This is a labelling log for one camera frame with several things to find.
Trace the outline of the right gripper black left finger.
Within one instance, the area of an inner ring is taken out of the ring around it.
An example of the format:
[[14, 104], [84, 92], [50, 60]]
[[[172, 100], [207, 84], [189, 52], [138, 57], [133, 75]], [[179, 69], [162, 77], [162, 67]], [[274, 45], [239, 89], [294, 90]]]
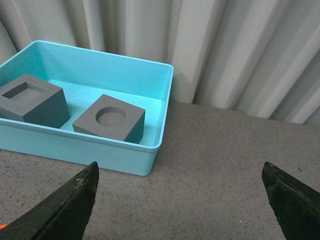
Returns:
[[2, 240], [81, 240], [99, 182], [92, 162], [47, 198], [1, 229]]

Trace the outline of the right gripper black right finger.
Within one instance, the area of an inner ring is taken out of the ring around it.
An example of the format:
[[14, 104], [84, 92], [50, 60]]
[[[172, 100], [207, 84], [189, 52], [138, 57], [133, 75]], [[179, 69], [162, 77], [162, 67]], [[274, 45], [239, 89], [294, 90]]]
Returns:
[[318, 240], [320, 193], [268, 161], [261, 178], [285, 239]]

